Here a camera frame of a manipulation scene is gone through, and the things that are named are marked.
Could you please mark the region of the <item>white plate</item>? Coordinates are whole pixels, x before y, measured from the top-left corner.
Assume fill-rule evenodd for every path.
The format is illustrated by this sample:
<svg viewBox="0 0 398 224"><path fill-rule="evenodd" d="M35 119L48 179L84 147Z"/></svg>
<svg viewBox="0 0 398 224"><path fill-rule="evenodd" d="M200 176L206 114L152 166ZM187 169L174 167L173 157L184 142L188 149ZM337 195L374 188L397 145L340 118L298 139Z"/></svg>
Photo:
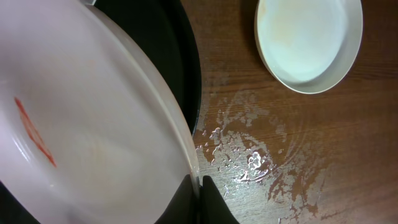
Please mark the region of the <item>white plate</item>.
<svg viewBox="0 0 398 224"><path fill-rule="evenodd" d="M257 50L287 88L318 94L348 74L363 36L361 0L259 0Z"/></svg>

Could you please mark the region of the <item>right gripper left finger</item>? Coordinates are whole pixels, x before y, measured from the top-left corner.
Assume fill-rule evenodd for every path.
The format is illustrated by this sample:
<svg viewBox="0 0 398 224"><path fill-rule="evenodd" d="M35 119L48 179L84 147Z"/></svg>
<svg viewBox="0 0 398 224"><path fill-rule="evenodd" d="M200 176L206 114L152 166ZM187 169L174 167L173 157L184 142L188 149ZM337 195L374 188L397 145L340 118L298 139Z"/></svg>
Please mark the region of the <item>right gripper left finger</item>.
<svg viewBox="0 0 398 224"><path fill-rule="evenodd" d="M155 224L195 224L196 222L197 198L193 193L191 177L186 175Z"/></svg>

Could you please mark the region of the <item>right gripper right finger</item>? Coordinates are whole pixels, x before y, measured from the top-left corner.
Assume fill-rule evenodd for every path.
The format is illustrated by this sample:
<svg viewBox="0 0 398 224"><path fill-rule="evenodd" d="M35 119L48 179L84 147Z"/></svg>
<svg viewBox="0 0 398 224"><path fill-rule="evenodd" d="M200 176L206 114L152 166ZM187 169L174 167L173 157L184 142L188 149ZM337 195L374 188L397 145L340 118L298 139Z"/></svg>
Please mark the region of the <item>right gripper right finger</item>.
<svg viewBox="0 0 398 224"><path fill-rule="evenodd" d="M203 176L200 210L202 224L239 224L209 175Z"/></svg>

